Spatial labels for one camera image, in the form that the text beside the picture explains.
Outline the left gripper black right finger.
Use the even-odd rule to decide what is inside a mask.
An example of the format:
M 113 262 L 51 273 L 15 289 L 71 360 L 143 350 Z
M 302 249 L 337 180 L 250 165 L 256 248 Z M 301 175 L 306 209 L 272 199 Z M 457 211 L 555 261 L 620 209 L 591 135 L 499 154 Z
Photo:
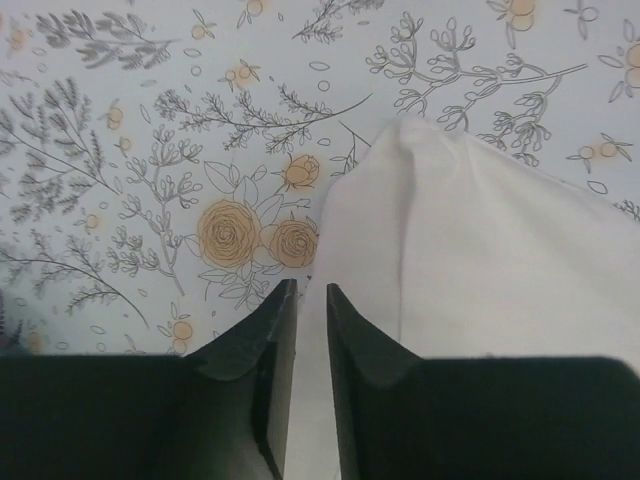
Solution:
M 639 378 L 606 357 L 426 359 L 326 290 L 345 479 L 635 479 Z

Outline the white t shirt robot print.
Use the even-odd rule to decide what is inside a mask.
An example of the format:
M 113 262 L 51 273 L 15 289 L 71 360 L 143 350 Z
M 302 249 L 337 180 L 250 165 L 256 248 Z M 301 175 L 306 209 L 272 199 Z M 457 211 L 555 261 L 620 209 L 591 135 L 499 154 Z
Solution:
M 326 288 L 435 358 L 605 355 L 639 363 L 639 225 L 478 138 L 405 116 L 329 189 L 320 227 L 261 232 L 311 268 L 298 314 L 288 479 L 335 479 Z

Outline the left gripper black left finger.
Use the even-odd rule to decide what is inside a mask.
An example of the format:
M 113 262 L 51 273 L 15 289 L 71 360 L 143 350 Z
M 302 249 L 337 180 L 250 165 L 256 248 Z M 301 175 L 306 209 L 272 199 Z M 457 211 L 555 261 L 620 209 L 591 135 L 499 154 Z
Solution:
M 279 479 L 297 283 L 177 355 L 1 355 L 5 479 Z

